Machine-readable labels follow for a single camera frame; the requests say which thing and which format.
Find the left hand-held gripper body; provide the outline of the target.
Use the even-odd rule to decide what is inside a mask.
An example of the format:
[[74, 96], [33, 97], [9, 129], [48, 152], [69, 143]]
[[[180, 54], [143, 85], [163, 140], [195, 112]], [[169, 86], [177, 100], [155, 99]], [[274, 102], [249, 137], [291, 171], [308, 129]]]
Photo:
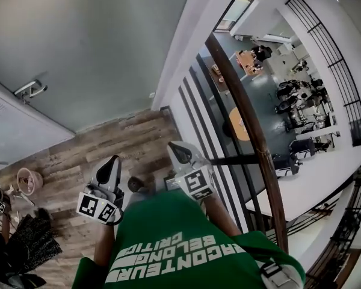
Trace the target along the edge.
[[76, 212], [104, 225], [118, 225], [124, 215], [122, 206], [125, 195], [119, 183], [119, 179], [107, 184], [92, 179], [79, 193]]

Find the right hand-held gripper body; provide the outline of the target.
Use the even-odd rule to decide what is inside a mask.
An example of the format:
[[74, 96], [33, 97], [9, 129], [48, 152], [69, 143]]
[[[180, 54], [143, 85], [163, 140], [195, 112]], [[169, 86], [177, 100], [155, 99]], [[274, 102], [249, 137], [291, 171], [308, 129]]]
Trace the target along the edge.
[[194, 201], [200, 202], [215, 193], [212, 166], [204, 157], [184, 165], [182, 171], [176, 173], [175, 177], [180, 189]]

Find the metal door handle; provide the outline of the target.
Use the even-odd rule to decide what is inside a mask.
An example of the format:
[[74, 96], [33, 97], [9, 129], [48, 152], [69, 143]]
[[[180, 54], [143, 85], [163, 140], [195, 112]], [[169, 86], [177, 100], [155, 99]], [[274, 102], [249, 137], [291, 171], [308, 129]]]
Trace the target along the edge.
[[35, 98], [36, 96], [42, 94], [48, 89], [47, 85], [43, 85], [38, 79], [35, 79], [21, 88], [17, 89], [13, 94], [15, 97], [21, 100], [21, 94], [27, 92], [28, 100]]

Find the person's left forearm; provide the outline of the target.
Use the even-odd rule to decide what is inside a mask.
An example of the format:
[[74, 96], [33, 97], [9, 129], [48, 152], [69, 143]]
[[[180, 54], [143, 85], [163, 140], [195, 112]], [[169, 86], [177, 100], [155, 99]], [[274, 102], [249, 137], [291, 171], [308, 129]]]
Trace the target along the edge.
[[99, 224], [97, 239], [94, 248], [93, 261], [102, 267], [107, 267], [111, 260], [114, 243], [116, 240], [116, 229], [118, 226]]

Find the person's right forearm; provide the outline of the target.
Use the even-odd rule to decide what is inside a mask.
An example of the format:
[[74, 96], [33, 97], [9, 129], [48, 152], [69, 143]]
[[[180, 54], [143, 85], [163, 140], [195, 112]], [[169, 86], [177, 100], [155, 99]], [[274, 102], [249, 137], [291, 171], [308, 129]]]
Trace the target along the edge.
[[229, 237], [241, 235], [222, 200], [214, 193], [202, 199], [210, 221]]

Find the black metal railing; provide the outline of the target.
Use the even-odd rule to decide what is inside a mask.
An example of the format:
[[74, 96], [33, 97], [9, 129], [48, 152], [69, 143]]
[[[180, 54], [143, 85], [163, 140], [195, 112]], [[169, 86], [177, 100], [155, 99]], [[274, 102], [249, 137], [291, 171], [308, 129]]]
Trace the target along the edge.
[[[177, 89], [176, 97], [185, 121], [176, 118], [182, 140], [197, 146], [212, 163], [214, 185], [234, 222], [244, 231], [274, 229], [272, 215], [261, 210], [259, 194], [264, 180], [254, 158], [251, 141], [235, 135], [229, 114], [236, 104], [230, 91], [220, 92], [209, 67], [211, 56], [198, 54]], [[227, 122], [232, 138], [224, 135]]]

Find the person's green printed t-shirt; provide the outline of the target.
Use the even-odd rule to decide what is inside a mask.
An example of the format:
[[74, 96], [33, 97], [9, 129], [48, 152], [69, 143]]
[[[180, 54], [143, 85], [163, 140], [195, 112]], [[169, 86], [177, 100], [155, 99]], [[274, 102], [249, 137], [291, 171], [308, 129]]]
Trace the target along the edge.
[[183, 191], [131, 203], [107, 267], [80, 260], [72, 289], [303, 289], [304, 269], [259, 231], [227, 236]]

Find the dark wooden handrail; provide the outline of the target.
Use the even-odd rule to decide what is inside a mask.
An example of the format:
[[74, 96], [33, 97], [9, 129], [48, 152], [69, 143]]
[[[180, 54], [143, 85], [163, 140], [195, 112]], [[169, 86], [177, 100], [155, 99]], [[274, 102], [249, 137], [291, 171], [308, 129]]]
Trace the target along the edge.
[[205, 46], [221, 71], [247, 129], [255, 153], [254, 158], [259, 165], [265, 189], [267, 191], [277, 244], [281, 250], [288, 253], [288, 236], [280, 188], [270, 150], [267, 146], [256, 112], [234, 67], [213, 34], [210, 34], [206, 39]]

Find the scattered white paper scraps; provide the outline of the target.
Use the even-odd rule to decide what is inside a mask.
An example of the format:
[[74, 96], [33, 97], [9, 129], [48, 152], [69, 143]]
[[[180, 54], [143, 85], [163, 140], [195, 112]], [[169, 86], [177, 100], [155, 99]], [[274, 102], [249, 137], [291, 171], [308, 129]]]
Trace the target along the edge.
[[35, 207], [35, 203], [27, 195], [23, 194], [20, 190], [15, 190], [12, 185], [9, 186], [8, 190], [3, 190], [2, 187], [0, 186], [0, 190], [2, 190], [5, 194], [9, 196], [11, 202], [11, 210], [12, 210], [12, 203], [14, 202], [15, 199], [20, 199], [26, 202], [31, 207]]

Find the glass partition with blinds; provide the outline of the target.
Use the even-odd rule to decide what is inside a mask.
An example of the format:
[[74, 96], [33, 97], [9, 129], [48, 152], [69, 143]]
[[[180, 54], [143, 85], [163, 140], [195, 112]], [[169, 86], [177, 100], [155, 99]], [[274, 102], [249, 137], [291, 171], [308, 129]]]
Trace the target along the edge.
[[0, 84], [0, 170], [75, 134]]

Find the cluttered wooden table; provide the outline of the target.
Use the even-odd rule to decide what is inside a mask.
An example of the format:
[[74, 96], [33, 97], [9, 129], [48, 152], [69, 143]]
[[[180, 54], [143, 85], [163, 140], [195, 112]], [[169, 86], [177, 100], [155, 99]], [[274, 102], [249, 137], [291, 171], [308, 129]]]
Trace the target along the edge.
[[242, 67], [247, 75], [255, 76], [261, 75], [264, 68], [254, 58], [250, 51], [236, 51], [235, 57], [238, 64]]

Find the group of black office chairs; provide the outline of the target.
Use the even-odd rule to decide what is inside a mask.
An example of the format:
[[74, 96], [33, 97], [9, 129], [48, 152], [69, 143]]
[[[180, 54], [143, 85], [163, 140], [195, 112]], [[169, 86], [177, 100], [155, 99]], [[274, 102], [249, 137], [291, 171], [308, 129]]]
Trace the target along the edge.
[[290, 79], [279, 84], [276, 97], [280, 101], [275, 106], [277, 114], [286, 114], [286, 132], [305, 134], [335, 124], [329, 94], [321, 79], [310, 82]]

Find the tall black framed window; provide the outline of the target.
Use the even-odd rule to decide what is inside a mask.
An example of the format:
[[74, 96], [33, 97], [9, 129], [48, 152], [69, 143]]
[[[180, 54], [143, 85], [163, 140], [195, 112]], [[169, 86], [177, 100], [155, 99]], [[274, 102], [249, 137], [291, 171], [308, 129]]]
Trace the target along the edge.
[[214, 32], [228, 33], [253, 1], [254, 0], [231, 0], [221, 15], [220, 20], [215, 25]]

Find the ornate black stair railing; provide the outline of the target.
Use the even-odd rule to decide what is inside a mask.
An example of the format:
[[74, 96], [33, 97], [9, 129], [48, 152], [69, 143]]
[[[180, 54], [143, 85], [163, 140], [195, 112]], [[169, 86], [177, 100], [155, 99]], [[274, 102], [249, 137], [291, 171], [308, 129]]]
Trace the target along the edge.
[[306, 273], [304, 289], [341, 289], [350, 272], [349, 261], [356, 262], [359, 252], [351, 249], [361, 224], [361, 169], [357, 172], [351, 199], [326, 248]]

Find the black balcony railing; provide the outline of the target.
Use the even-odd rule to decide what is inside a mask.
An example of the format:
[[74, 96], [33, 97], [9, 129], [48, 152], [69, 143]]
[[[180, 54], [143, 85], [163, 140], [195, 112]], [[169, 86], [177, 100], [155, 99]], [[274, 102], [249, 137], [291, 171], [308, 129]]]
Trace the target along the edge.
[[353, 75], [339, 46], [319, 17], [304, 0], [287, 0], [285, 5], [303, 24], [326, 61], [341, 93], [354, 146], [361, 146], [361, 99]]

